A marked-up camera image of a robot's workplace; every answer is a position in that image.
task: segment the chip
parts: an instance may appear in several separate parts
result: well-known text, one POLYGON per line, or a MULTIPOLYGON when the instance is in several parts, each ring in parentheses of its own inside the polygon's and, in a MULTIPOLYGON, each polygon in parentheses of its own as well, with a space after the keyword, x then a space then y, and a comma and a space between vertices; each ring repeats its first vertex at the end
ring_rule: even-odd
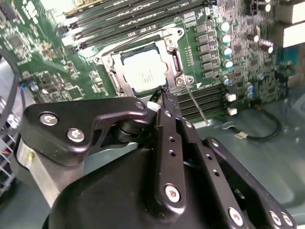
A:
POLYGON ((137 93, 166 84, 167 65, 157 50, 149 50, 124 59, 124 78, 137 93))
POLYGON ((206 78, 212 78, 212 77, 215 76, 215 73, 214 73, 213 71, 205 72, 205 73, 204 73, 204 76, 205 76, 206 78))
POLYGON ((197 37, 199 43, 206 43, 208 41, 208 35, 201 35, 197 37))
POLYGON ((197 25, 195 28, 196 28, 197 33, 206 32, 206 25, 205 24, 197 25))
POLYGON ((242 46, 241 45, 234 46, 234 52, 235 53, 239 53, 241 50, 242 50, 242 46))
POLYGON ((208 62, 208 61, 211 61, 211 59, 212 59, 212 57, 209 53, 206 55, 202 55, 200 58, 201 58, 202 62, 208 62))
POLYGON ((210 46, 208 44, 202 45, 199 47, 200 52, 208 52, 210 50, 210 46))
POLYGON ((213 69, 212 63, 205 63, 205 64, 203 65, 203 69, 204 69, 205 71, 213 69))
POLYGON ((15 35, 15 36, 9 38, 9 43, 11 44, 11 46, 14 49, 23 46, 23 42, 18 35, 15 35))

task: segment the ram slot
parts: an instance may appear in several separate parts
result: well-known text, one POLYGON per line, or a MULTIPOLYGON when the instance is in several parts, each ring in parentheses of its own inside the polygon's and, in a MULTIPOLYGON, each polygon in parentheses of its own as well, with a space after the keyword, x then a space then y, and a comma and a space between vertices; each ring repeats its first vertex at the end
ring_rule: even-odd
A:
POLYGON ((142 0, 137 0, 134 1, 132 4, 127 4, 128 7, 123 7, 121 6, 120 8, 115 8, 115 9, 105 9, 105 10, 99 10, 97 12, 93 12, 89 14, 89 17, 78 17, 77 21, 75 22, 74 28, 75 27, 84 27, 87 25, 93 25, 97 22, 99 23, 105 23, 106 21, 115 21, 121 20, 122 18, 128 19, 128 17, 135 16, 135 12, 144 10, 144 12, 147 11, 147 8, 152 7, 154 4, 158 3, 159 0, 147 0, 147 1, 142 1, 142 0))
POLYGON ((108 38, 113 38, 114 36, 118 36, 121 34, 137 32, 141 28, 145 28, 147 26, 154 25, 156 22, 158 22, 160 20, 164 20, 166 18, 170 18, 173 16, 183 15, 184 13, 186 13, 190 10, 193 10, 193 9, 196 9, 197 7, 202 6, 202 1, 200 1, 200 2, 197 1, 196 3, 190 4, 187 6, 183 6, 178 9, 175 8, 176 6, 177 6, 177 4, 172 4, 170 6, 171 8, 167 8, 166 10, 151 11, 150 13, 142 15, 141 17, 136 17, 132 21, 121 24, 121 25, 117 25, 117 24, 110 25, 110 26, 106 26, 106 27, 95 28, 94 30, 92 29, 90 31, 81 32, 80 34, 78 34, 79 37, 94 35, 95 38, 87 40, 87 41, 79 44, 79 48, 85 49, 89 46, 96 45, 108 38))
MULTIPOLYGON (((226 110, 227 103, 225 102, 224 94, 223 84, 193 92, 193 96, 205 115, 226 110)), ((188 94, 180 95, 178 100, 182 115, 185 118, 200 117, 197 107, 188 94)))
POLYGON ((108 4, 109 2, 110 2, 110 4, 118 4, 118 1, 113 1, 113 0, 96 0, 94 2, 89 2, 87 4, 81 5, 69 12, 65 12, 64 15, 66 16, 66 18, 77 17, 84 13, 91 12, 91 10, 96 9, 97 7, 99 7, 101 5, 108 4))
MULTIPOLYGON (((154 10, 151 10, 149 12, 146 12, 144 14, 142 13, 136 13, 133 15, 133 17, 131 18, 130 21, 127 21, 126 19, 122 20, 121 18, 119 18, 118 21, 109 21, 107 20, 105 23, 99 24, 96 27, 93 28, 88 28, 86 30, 83 30, 80 33, 81 37, 86 37, 86 36, 92 36, 92 35, 96 35, 98 33, 101 33, 101 35, 103 35, 105 32, 108 32, 109 30, 115 30, 115 29, 120 29, 120 28, 124 28, 124 26, 130 24, 130 25, 137 25, 137 26, 141 26, 141 23, 145 23, 146 21, 148 21, 149 18, 155 19, 155 20, 159 20, 162 19, 164 16, 166 16, 167 13, 175 13, 178 12, 179 9, 175 10, 173 8, 185 4, 185 1, 181 0, 177 3, 173 3, 171 5, 166 5, 166 8, 160 9, 160 8, 154 8, 154 10)), ((182 6, 180 9, 188 9, 189 5, 185 5, 182 6)))

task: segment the cpu socket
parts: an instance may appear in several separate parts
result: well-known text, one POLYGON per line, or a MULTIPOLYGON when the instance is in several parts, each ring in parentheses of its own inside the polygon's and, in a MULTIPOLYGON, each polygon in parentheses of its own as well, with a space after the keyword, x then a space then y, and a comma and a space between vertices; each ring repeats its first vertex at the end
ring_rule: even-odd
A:
POLYGON ((94 57, 103 64, 118 96, 148 98, 160 85, 172 93, 194 82, 185 76, 178 41, 182 28, 167 28, 105 47, 94 57))

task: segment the motherboard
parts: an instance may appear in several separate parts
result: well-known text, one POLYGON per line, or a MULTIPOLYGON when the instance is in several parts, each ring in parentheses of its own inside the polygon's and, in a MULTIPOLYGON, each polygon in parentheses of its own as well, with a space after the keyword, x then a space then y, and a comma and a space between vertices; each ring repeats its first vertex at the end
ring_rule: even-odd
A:
POLYGON ((184 117, 287 96, 293 64, 269 40, 276 0, 0 0, 0 48, 38 103, 135 96, 159 85, 184 117))

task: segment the screw hole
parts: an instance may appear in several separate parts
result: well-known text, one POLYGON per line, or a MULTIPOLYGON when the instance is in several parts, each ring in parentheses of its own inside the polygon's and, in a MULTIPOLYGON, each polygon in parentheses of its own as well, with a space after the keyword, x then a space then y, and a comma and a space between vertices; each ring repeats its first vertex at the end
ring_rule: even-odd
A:
POLYGON ((171 156, 176 156, 175 152, 172 151, 171 149, 170 149, 168 152, 169 152, 169 154, 170 154, 171 156))
POLYGON ((171 142, 175 142, 176 140, 173 137, 168 138, 171 142))
POLYGON ((220 175, 219 175, 219 173, 217 172, 217 170, 213 170, 213 173, 215 174, 215 176, 217 176, 217 177, 219 177, 220 175))
POLYGON ((209 155, 209 154, 207 154, 206 157, 207 157, 209 160, 211 160, 211 161, 213 160, 213 158, 212 158, 211 155, 209 155))

